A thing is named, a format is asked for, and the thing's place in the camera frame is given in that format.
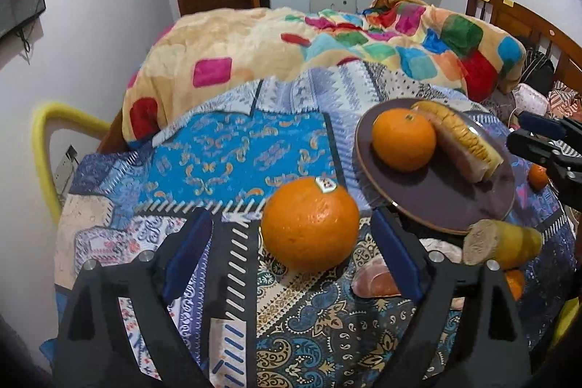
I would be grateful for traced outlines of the small tangerine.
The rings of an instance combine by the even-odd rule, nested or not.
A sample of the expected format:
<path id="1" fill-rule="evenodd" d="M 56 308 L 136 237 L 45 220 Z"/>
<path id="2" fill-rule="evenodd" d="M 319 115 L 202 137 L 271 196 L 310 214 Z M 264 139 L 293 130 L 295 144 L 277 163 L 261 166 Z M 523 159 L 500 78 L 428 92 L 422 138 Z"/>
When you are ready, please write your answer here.
<path id="1" fill-rule="evenodd" d="M 518 301 L 525 292 L 526 278 L 525 273 L 519 269 L 512 269 L 504 272 L 505 279 L 513 299 Z"/>
<path id="2" fill-rule="evenodd" d="M 546 169 L 536 163 L 532 164 L 528 173 L 528 182 L 532 190 L 541 192 L 550 182 Z"/>

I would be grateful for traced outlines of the pomelo segment large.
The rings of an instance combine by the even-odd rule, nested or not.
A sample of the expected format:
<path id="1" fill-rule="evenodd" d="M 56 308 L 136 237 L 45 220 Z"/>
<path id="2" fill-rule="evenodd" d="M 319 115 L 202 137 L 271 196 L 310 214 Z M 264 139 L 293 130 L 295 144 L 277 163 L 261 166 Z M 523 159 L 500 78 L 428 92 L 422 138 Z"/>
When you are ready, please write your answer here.
<path id="1" fill-rule="evenodd" d="M 420 100 L 411 109 L 432 124 L 439 146 L 468 183 L 491 180 L 504 163 L 501 154 L 448 106 Z"/>

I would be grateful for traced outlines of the sugarcane piece front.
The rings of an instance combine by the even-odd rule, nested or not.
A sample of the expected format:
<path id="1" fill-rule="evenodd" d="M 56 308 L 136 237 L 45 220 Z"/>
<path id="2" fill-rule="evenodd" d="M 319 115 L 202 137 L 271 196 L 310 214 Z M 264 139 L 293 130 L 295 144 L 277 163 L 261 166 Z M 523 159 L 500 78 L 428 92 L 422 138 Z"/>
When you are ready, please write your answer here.
<path id="1" fill-rule="evenodd" d="M 463 242 L 463 263 L 476 266 L 495 260 L 511 270 L 535 259 L 543 247 L 543 234 L 506 221 L 481 220 L 469 227 Z"/>

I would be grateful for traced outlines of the pomelo segment small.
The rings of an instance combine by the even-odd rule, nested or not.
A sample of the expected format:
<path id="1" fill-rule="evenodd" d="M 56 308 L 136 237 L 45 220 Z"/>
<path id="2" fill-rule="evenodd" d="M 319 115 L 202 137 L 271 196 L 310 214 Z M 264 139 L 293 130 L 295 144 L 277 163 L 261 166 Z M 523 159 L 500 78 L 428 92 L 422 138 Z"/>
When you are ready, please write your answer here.
<path id="1" fill-rule="evenodd" d="M 439 251 L 455 264 L 462 261 L 462 249 L 457 245 L 436 238 L 421 238 L 420 243 L 427 252 Z M 402 295 L 381 254 L 373 257 L 356 271 L 351 289 L 362 299 Z"/>

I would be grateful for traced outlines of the large orange back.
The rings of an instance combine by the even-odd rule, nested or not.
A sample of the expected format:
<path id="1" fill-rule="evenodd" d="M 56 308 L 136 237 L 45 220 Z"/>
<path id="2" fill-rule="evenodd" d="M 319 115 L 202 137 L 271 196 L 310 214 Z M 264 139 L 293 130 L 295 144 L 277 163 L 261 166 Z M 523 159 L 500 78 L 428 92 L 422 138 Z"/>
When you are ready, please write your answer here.
<path id="1" fill-rule="evenodd" d="M 388 167 L 413 172 L 430 162 L 437 148 L 437 138 L 431 122 L 422 114 L 393 108 L 375 119 L 372 147 Z"/>

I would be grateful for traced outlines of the large orange with sticker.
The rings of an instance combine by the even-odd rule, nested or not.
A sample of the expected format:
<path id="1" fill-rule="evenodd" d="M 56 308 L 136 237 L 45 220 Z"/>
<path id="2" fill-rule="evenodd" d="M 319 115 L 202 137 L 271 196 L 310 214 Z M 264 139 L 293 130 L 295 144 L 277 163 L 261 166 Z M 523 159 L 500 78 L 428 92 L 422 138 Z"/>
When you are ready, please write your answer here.
<path id="1" fill-rule="evenodd" d="M 360 212 L 346 189 L 324 177 L 298 178 L 280 187 L 262 212 L 263 245 L 287 269 L 327 271 L 356 244 Z"/>

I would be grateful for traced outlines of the striped cloth bag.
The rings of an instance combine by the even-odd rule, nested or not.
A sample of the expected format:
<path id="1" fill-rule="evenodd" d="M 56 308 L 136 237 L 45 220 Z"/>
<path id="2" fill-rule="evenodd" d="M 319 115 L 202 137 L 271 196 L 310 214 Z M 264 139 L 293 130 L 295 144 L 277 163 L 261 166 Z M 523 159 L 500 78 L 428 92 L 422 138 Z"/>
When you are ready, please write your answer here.
<path id="1" fill-rule="evenodd" d="M 555 81 L 549 93 L 549 114 L 553 118 L 582 121 L 581 93 L 563 82 Z"/>

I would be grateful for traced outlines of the pink quilted pouch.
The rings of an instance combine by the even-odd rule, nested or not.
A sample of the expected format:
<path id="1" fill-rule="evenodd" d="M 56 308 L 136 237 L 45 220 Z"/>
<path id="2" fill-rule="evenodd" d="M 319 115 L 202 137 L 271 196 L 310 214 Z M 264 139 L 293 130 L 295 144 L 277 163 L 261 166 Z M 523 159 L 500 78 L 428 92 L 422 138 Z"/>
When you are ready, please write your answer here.
<path id="1" fill-rule="evenodd" d="M 549 111 L 550 102 L 546 96 L 527 84 L 519 84 L 512 92 L 516 110 L 545 116 Z"/>

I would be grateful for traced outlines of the black bag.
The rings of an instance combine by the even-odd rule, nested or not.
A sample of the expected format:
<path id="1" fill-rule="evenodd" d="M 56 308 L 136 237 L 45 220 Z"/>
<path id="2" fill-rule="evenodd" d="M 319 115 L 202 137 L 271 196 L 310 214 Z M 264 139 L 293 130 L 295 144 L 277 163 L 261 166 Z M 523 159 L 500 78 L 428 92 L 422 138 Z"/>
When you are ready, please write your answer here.
<path id="1" fill-rule="evenodd" d="M 554 66 L 550 57 L 536 49 L 528 49 L 520 82 L 548 96 L 553 88 Z"/>

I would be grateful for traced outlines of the wooden bed headboard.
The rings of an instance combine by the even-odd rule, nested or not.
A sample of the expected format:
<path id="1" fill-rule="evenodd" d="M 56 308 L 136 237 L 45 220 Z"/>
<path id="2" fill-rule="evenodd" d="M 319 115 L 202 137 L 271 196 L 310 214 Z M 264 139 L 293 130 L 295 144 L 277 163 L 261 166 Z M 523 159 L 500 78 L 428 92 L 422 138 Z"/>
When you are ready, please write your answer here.
<path id="1" fill-rule="evenodd" d="M 553 60 L 554 79 L 581 93 L 581 46 L 560 28 L 511 0 L 467 0 L 466 14 L 527 39 Z"/>

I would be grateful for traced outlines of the dark purple round plate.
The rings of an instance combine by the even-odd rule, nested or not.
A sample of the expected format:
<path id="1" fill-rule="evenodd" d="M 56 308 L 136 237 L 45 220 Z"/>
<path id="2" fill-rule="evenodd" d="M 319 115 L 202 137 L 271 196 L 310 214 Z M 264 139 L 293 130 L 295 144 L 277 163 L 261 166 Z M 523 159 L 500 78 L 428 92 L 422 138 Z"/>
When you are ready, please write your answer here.
<path id="1" fill-rule="evenodd" d="M 464 235 L 477 221 L 504 220 L 515 202 L 513 159 L 500 140 L 481 126 L 475 111 L 462 112 L 460 116 L 471 131 L 485 139 L 503 159 L 501 167 L 488 181 L 468 183 L 441 150 L 435 152 L 426 167 L 409 173 L 396 171 L 377 157 L 371 145 L 375 119 L 386 110 L 409 107 L 413 103 L 414 99 L 391 99 L 376 104 L 357 124 L 354 150 L 374 188 L 397 211 L 434 231 Z"/>

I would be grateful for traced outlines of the blue patterned patchwork bedsheet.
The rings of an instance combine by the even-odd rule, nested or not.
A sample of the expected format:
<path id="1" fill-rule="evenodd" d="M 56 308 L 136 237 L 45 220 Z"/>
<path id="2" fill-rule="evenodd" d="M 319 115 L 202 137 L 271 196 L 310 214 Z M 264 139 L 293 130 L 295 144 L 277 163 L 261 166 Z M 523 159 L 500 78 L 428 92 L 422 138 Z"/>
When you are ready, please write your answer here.
<path id="1" fill-rule="evenodd" d="M 460 92 L 364 62 L 204 101 L 74 174 L 59 387 L 553 386 L 574 188 Z"/>

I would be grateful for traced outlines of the colourful patchwork blanket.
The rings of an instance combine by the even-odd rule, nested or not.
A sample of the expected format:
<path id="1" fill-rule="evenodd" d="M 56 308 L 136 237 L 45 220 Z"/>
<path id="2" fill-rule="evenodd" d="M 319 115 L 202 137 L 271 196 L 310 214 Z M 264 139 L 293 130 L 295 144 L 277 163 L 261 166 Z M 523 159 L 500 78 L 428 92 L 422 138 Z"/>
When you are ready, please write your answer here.
<path id="1" fill-rule="evenodd" d="M 374 0 L 360 14 L 217 9 L 180 18 L 151 47 L 126 89 L 121 132 L 135 145 L 241 84 L 355 60 L 480 103 L 518 84 L 525 57 L 503 29 L 421 0 Z"/>

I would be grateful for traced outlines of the yellow foam padded rail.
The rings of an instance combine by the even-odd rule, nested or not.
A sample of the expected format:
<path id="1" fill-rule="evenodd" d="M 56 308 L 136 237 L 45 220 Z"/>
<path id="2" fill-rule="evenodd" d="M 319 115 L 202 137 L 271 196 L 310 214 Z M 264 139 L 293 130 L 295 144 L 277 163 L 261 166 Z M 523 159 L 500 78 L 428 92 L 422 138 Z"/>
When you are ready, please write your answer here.
<path id="1" fill-rule="evenodd" d="M 59 223 L 62 212 L 59 192 L 53 179 L 57 168 L 57 151 L 63 148 L 62 136 L 58 137 L 58 132 L 68 130 L 96 140 L 103 139 L 109 127 L 111 123 L 108 121 L 59 101 L 44 101 L 33 110 L 31 127 L 33 165 L 41 197 L 53 224 Z"/>

